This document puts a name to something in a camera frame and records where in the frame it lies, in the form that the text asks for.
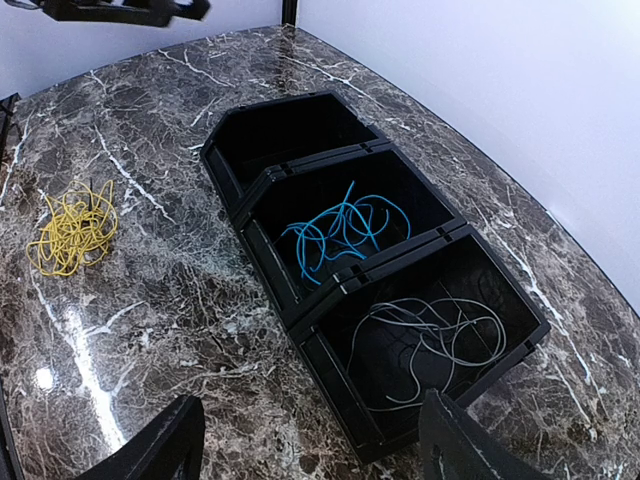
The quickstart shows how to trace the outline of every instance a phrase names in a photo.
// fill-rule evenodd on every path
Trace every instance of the blue cable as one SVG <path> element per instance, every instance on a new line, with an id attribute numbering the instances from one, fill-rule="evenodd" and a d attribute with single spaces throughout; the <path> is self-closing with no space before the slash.
<path id="1" fill-rule="evenodd" d="M 374 232 L 372 224 L 376 209 L 371 200 L 386 203 L 388 206 L 400 212 L 407 224 L 407 239 L 411 238 L 411 223 L 409 222 L 409 218 L 404 211 L 392 201 L 380 195 L 366 195 L 356 200 L 354 203 L 349 202 L 349 196 L 351 195 L 351 191 L 355 187 L 355 184 L 356 182 L 351 182 L 351 185 L 347 190 L 347 194 L 344 196 L 344 200 L 342 202 L 328 208 L 319 215 L 316 215 L 308 222 L 295 222 L 289 224 L 284 232 L 282 232 L 282 235 L 280 235 L 282 238 L 287 233 L 293 232 L 298 236 L 296 241 L 296 257 L 298 265 L 300 266 L 301 278 L 306 278 L 316 285 L 321 285 L 321 283 L 315 279 L 312 274 L 317 273 L 322 268 L 325 261 L 334 261 L 344 255 L 352 255 L 360 260 L 365 260 L 367 256 L 359 251 L 358 247 L 364 245 L 369 240 L 376 251 L 380 251 L 380 246 L 378 245 L 376 236 L 385 231 L 391 220 L 391 214 L 388 208 L 384 209 L 384 224 Z M 335 216 L 335 218 L 331 222 L 331 225 L 325 234 L 316 224 L 332 216 Z M 320 251 L 320 258 L 315 266 L 307 265 L 307 242 L 310 242 L 312 245 L 315 244 Z M 342 247 L 343 250 L 331 256 L 327 253 L 327 248 L 330 244 L 338 245 L 339 247 Z"/>

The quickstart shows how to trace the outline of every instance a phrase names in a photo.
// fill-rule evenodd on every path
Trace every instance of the gray cable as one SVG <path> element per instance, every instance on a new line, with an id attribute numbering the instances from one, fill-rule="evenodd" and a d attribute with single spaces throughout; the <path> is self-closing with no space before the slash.
<path id="1" fill-rule="evenodd" d="M 453 302 L 459 310 L 457 321 L 453 325 L 446 318 L 444 318 L 440 313 L 438 313 L 433 307 L 433 305 L 444 303 L 444 302 Z M 463 310 L 458 305 L 459 303 L 467 303 L 467 304 L 481 307 L 484 310 L 486 310 L 489 313 L 489 315 L 483 315 L 480 317 L 476 317 L 474 319 L 465 320 L 461 322 L 460 320 L 463 314 Z M 414 311 L 409 310 L 408 308 L 403 308 L 399 306 L 399 304 L 414 304 L 414 305 L 418 304 L 422 308 L 416 313 Z M 441 321 L 445 326 L 428 322 L 425 319 L 423 319 L 421 315 L 424 315 L 425 312 L 433 315 L 437 320 Z M 389 318 L 385 318 L 381 315 L 390 316 L 393 318 L 393 320 Z M 399 315 L 405 315 L 405 317 L 410 318 L 411 321 L 407 322 L 404 318 L 402 318 Z M 430 353 L 433 353 L 443 358 L 447 358 L 451 361 L 451 371 L 449 372 L 449 377 L 444 387 L 441 389 L 443 393 L 446 392 L 447 389 L 451 386 L 456 365 L 460 365 L 464 367 L 484 367 L 484 366 L 490 365 L 491 363 L 495 362 L 498 358 L 500 358 L 504 354 L 507 348 L 507 333 L 504 329 L 504 325 L 502 321 L 500 320 L 500 317 L 491 308 L 484 305 L 483 303 L 480 303 L 476 300 L 467 299 L 467 298 L 446 297 L 446 298 L 440 298 L 438 300 L 434 300 L 430 303 L 427 303 L 424 300 L 421 300 L 419 298 L 400 298 L 392 302 L 380 302 L 380 303 L 373 304 L 371 308 L 369 308 L 369 312 L 367 313 L 367 315 L 365 315 L 358 322 L 358 325 L 356 326 L 353 332 L 353 337 L 351 339 L 351 353 L 349 355 L 349 360 L 347 362 L 347 368 L 346 368 L 347 372 L 349 372 L 351 368 L 351 363 L 353 361 L 358 333 L 360 331 L 360 328 L 364 324 L 364 322 L 367 321 L 368 319 L 373 319 L 388 325 L 413 328 L 420 331 L 420 339 L 411 354 L 411 358 L 409 359 L 409 373 L 411 374 L 414 384 L 416 385 L 415 395 L 408 400 L 398 400 L 389 395 L 385 395 L 387 400 L 393 403 L 398 403 L 402 405 L 397 407 L 391 407 L 391 408 L 368 408 L 372 412 L 392 412 L 396 410 L 403 410 L 406 408 L 419 407 L 422 405 L 422 403 L 411 403 L 411 402 L 414 402 L 422 393 L 422 384 L 420 383 L 420 380 L 418 379 L 414 370 L 415 358 L 418 352 L 421 350 L 421 347 L 424 347 Z M 465 328 L 470 326 L 473 327 L 474 325 L 477 325 L 478 322 L 483 322 L 483 321 L 491 321 L 495 326 L 495 329 L 497 332 L 496 345 L 494 347 L 494 351 L 491 354 L 491 356 L 487 360 L 480 361 L 480 362 L 471 362 L 471 361 L 456 357 L 455 344 L 460 333 Z M 450 331 L 453 331 L 453 336 L 450 338 L 450 340 L 447 341 L 444 338 L 444 333 L 447 333 Z M 441 349 L 436 349 L 431 345 L 429 345 L 424 338 L 425 334 L 429 334 L 433 340 L 439 341 Z"/>

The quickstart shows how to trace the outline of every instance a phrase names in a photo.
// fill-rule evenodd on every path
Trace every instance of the white wall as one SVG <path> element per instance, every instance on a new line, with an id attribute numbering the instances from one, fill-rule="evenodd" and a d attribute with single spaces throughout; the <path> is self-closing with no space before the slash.
<path id="1" fill-rule="evenodd" d="M 156 48 L 218 33 L 280 23 L 281 0 L 210 0 L 202 22 L 168 28 L 56 22 L 0 0 L 0 98 L 24 97 L 88 70 Z"/>
<path id="2" fill-rule="evenodd" d="M 475 143 L 640 311 L 640 2 L 301 0 L 299 26 Z"/>

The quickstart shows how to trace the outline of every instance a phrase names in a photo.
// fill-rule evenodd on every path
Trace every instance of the black plastic bin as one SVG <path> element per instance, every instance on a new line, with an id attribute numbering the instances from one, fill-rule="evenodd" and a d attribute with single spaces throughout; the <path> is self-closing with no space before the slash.
<path id="1" fill-rule="evenodd" d="M 476 300 L 492 308 L 502 320 L 507 334 L 503 356 L 482 368 L 456 367 L 447 394 L 462 407 L 522 361 L 549 331 L 536 306 L 470 226 L 344 282 L 290 334 L 364 463 L 418 440 L 419 408 L 393 412 L 368 409 L 397 406 L 385 395 L 410 398 L 416 392 L 408 372 L 409 358 L 418 342 L 415 331 L 375 321 L 364 324 L 351 368 L 346 370 L 355 327 L 371 305 L 405 297 L 427 302 L 443 297 Z M 468 308 L 462 307 L 465 314 L 477 313 Z M 455 321 L 455 312 L 451 314 Z M 486 355 L 493 330 L 480 323 L 474 329 L 467 329 L 465 338 L 456 344 L 461 358 Z M 448 359 L 426 350 L 419 353 L 414 366 L 422 392 L 442 389 L 450 365 Z"/>
<path id="2" fill-rule="evenodd" d="M 399 206 L 389 226 L 378 237 L 380 252 L 373 245 L 360 251 L 366 260 L 343 256 L 325 262 L 315 273 L 316 286 L 301 278 L 294 234 L 282 236 L 287 225 L 308 221 L 343 201 L 352 182 L 352 199 L 381 195 Z M 340 283 L 465 223 L 440 192 L 395 147 L 362 148 L 357 153 L 335 156 L 278 172 L 270 177 L 261 195 L 239 213 L 239 236 L 287 329 Z M 314 264 L 317 257 L 309 256 Z"/>
<path id="3" fill-rule="evenodd" d="M 388 143 L 336 93 L 317 92 L 229 110 L 200 156 L 233 222 L 263 172 Z"/>

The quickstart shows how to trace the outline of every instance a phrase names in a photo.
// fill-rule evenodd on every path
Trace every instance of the dark marble surface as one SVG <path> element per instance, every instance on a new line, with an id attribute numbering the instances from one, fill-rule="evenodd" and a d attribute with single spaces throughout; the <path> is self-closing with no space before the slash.
<path id="1" fill-rule="evenodd" d="M 302 31 L 152 52 L 18 104 L 0 170 L 0 373 L 29 479 L 69 478 L 177 394 L 202 397 L 202 478 L 420 477 L 417 448 L 359 467 L 270 309 L 199 163 L 222 113 L 333 88 L 496 248 L 552 323 L 470 408 L 556 479 L 640 471 L 638 318 L 531 197 L 439 118 Z M 42 195 L 116 181 L 113 253 L 69 279 L 24 253 Z"/>

